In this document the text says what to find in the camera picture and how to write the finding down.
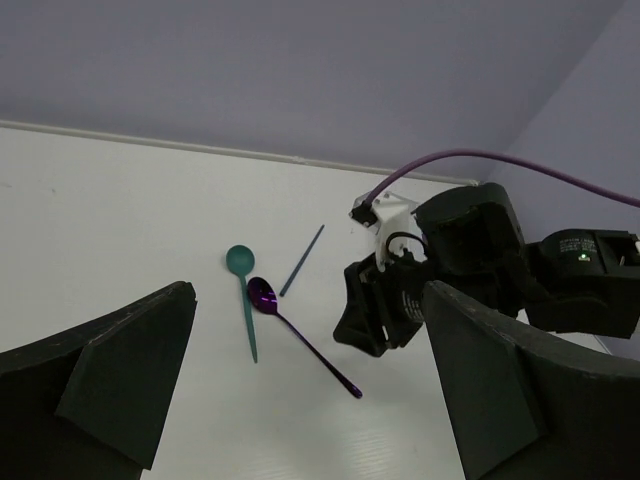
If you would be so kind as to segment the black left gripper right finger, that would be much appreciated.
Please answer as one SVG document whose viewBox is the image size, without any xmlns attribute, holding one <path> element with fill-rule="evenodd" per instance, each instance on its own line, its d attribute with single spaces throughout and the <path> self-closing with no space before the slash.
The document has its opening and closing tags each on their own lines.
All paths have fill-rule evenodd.
<svg viewBox="0 0 640 480">
<path fill-rule="evenodd" d="M 440 281 L 423 312 L 467 479 L 636 479 L 639 364 L 505 316 Z"/>
</svg>

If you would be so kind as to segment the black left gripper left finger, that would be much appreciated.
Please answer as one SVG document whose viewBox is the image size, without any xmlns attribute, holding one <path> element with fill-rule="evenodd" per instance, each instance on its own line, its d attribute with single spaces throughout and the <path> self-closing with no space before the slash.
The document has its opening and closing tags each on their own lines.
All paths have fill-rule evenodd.
<svg viewBox="0 0 640 480">
<path fill-rule="evenodd" d="M 196 313 L 189 282 L 1 355 L 4 479 L 151 469 Z"/>
</svg>

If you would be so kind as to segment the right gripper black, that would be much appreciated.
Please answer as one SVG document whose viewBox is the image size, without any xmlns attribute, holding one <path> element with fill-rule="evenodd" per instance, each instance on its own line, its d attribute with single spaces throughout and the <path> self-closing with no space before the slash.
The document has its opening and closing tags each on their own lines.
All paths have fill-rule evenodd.
<svg viewBox="0 0 640 480">
<path fill-rule="evenodd" d="M 413 212 L 418 234 L 400 231 L 344 271 L 347 300 L 336 342 L 374 357 L 404 347 L 425 321 L 425 285 L 441 281 L 514 317 L 545 298 L 506 190 L 499 184 L 457 187 Z"/>
</svg>

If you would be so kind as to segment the purple iridescent spoon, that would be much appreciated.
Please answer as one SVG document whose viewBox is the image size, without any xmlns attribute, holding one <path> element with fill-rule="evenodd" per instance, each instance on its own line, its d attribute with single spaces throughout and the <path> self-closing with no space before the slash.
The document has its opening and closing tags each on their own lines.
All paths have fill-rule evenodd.
<svg viewBox="0 0 640 480">
<path fill-rule="evenodd" d="M 331 372 L 331 374 L 356 399 L 363 397 L 362 391 L 325 358 L 306 337 L 278 310 L 278 298 L 272 286 L 262 277 L 253 277 L 248 281 L 248 296 L 251 304 L 262 314 L 278 318 Z"/>
</svg>

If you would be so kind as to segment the teal spoon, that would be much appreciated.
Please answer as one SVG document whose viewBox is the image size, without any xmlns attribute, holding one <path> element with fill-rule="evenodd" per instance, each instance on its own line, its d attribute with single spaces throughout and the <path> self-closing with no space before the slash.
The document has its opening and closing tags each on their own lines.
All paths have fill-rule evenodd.
<svg viewBox="0 0 640 480">
<path fill-rule="evenodd" d="M 255 266 L 255 256 L 251 249 L 245 245 L 232 246 L 225 256 L 226 267 L 239 281 L 241 298 L 243 303 L 244 319 L 247 329 L 248 341 L 253 362 L 258 363 L 258 349 L 255 335 L 255 327 L 252 315 L 252 304 L 248 296 L 247 276 Z"/>
</svg>

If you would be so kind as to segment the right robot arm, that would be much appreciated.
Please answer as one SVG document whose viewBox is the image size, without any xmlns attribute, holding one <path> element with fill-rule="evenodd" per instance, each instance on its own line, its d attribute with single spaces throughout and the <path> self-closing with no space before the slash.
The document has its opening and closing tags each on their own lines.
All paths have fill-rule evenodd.
<svg viewBox="0 0 640 480">
<path fill-rule="evenodd" d="M 420 205 L 388 196 L 357 206 L 375 247 L 344 272 L 338 343 L 379 357 L 425 320 L 423 290 L 443 282 L 543 331 L 631 337 L 639 321 L 639 239 L 626 231 L 565 229 L 529 243 L 495 183 L 444 191 Z"/>
</svg>

